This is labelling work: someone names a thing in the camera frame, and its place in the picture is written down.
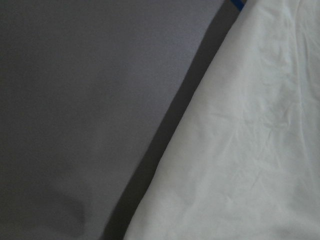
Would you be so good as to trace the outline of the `beige long-sleeve printed shirt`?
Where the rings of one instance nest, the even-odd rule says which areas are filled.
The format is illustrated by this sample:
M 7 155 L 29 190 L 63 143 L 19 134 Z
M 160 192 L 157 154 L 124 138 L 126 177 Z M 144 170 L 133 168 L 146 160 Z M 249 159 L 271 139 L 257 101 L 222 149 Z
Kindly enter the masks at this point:
M 246 2 L 124 237 L 319 239 L 319 1 Z

